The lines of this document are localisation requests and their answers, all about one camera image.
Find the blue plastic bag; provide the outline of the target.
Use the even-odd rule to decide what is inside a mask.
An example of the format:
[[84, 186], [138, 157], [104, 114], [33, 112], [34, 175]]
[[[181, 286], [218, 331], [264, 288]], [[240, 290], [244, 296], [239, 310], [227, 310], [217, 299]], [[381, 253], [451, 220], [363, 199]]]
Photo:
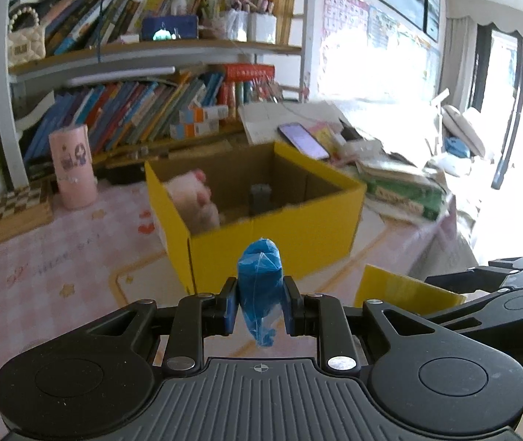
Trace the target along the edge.
[[246, 327], [259, 347], [271, 347], [275, 330], [265, 319], [281, 304], [284, 273], [274, 241], [251, 243], [237, 262], [239, 306]]

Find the yellow tape roll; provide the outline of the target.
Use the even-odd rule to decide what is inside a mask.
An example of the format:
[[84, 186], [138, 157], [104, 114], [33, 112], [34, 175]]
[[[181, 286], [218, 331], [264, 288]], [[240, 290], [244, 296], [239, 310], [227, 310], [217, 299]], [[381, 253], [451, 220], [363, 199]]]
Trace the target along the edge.
[[453, 309], [466, 299], [464, 295], [434, 287], [409, 276], [366, 265], [354, 306], [362, 308], [368, 300], [380, 300], [419, 316], [426, 316]]

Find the pink plush toy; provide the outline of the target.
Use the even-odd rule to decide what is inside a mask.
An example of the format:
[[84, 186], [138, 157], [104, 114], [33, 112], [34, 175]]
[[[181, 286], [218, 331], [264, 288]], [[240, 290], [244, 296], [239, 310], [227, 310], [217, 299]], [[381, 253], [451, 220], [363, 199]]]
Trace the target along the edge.
[[200, 169], [190, 170], [164, 183], [190, 234], [197, 235], [221, 226], [218, 208], [211, 200], [211, 188]]

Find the yellow cardboard box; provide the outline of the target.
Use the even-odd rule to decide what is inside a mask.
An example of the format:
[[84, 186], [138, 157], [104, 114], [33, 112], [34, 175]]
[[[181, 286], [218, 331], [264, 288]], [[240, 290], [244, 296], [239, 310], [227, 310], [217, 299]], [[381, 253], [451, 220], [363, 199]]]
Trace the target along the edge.
[[[223, 221], [190, 234], [166, 193], [168, 180], [200, 169]], [[282, 142], [235, 148], [208, 156], [148, 161], [149, 200], [168, 258], [180, 282], [194, 293], [216, 293], [236, 275], [237, 261], [253, 242], [274, 241], [285, 274], [296, 279], [346, 257], [354, 244], [365, 183], [309, 158]], [[269, 184], [273, 209], [249, 216], [253, 184]]]

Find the black smartphone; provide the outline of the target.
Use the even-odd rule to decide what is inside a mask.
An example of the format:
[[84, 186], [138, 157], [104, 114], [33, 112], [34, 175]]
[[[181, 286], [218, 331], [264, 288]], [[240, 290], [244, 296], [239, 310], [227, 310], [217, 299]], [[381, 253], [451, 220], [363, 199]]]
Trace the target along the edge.
[[300, 153], [314, 160], [328, 160], [330, 157], [325, 147], [299, 122], [280, 125], [277, 131]]

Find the pink checkered tablecloth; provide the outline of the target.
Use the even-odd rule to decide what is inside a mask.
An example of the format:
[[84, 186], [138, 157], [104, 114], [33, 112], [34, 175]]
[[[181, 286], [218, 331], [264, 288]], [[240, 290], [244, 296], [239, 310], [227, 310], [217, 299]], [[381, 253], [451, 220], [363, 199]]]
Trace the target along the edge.
[[[103, 185], [79, 211], [0, 244], [0, 368], [30, 347], [139, 299], [173, 306], [184, 295], [159, 238], [147, 187]], [[298, 280], [304, 293], [355, 299], [366, 266], [417, 279], [474, 265], [456, 217], [415, 226], [365, 211], [351, 254]], [[0, 438], [5, 435], [0, 419]]]

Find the orange white small box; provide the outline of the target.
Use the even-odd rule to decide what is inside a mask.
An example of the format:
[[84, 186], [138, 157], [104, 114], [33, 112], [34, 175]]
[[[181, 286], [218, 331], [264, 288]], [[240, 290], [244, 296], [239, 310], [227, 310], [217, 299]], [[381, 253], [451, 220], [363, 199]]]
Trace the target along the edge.
[[180, 111], [180, 123], [219, 122], [229, 117], [227, 105], [212, 105], [211, 107], [194, 107]]

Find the pink cylindrical container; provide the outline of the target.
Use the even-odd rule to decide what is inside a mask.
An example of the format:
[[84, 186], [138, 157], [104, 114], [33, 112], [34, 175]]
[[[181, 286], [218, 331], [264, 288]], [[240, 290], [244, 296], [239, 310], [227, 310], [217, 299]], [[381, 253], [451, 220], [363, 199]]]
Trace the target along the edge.
[[78, 210], [98, 198], [87, 125], [67, 125], [49, 134], [50, 153], [64, 206]]

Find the wooden chess board box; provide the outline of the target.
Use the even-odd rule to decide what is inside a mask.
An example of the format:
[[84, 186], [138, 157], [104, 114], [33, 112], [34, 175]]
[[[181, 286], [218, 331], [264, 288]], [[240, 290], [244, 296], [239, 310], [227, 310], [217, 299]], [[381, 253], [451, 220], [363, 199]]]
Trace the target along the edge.
[[48, 181], [37, 181], [0, 197], [0, 243], [53, 220], [53, 191]]

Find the red book box set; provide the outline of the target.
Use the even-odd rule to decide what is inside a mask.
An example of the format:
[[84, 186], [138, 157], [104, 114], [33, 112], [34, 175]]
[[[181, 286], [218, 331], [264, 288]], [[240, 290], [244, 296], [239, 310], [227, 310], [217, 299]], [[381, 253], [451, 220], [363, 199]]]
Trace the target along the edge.
[[253, 81], [273, 81], [275, 67], [266, 64], [232, 63], [222, 65], [225, 81], [228, 83], [243, 83]]

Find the blue rectangular tin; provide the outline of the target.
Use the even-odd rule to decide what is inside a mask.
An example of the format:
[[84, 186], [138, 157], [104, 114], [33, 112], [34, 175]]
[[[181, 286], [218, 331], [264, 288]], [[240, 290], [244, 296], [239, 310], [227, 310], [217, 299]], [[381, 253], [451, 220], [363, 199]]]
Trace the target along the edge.
[[195, 15], [147, 17], [142, 22], [142, 41], [174, 41], [198, 38], [198, 19]]

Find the white pen holder cup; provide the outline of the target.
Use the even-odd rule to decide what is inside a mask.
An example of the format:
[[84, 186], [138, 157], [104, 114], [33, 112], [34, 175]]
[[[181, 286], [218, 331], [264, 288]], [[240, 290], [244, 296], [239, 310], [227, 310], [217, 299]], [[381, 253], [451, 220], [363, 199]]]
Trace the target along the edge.
[[269, 13], [249, 13], [247, 41], [253, 43], [276, 43], [277, 18]]

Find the white quilted pearl handbag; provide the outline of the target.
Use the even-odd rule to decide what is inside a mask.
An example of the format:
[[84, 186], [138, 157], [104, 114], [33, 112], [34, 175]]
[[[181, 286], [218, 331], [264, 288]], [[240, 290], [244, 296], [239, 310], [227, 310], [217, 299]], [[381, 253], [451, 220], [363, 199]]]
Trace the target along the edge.
[[[33, 18], [33, 25], [14, 30], [17, 20], [23, 15]], [[46, 57], [45, 27], [40, 23], [36, 10], [25, 6], [13, 14], [8, 22], [7, 33], [7, 66], [14, 68]]]

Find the white bookshelf frame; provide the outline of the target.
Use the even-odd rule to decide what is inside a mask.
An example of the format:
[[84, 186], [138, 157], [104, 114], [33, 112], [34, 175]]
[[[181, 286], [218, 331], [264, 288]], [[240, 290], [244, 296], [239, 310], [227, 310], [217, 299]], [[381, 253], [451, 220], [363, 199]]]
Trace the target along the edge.
[[229, 40], [162, 40], [132, 44], [113, 44], [102, 49], [83, 50], [27, 63], [10, 69], [7, 58], [7, 24], [9, 0], [0, 0], [0, 139], [15, 188], [27, 186], [29, 179], [19, 147], [13, 113], [15, 103], [25, 103], [28, 94], [55, 88], [98, 84], [117, 79], [163, 75], [173, 68], [199, 61], [235, 62], [263, 55], [282, 55], [300, 59], [298, 85], [301, 91], [310, 81], [310, 44], [279, 46], [266, 43]]

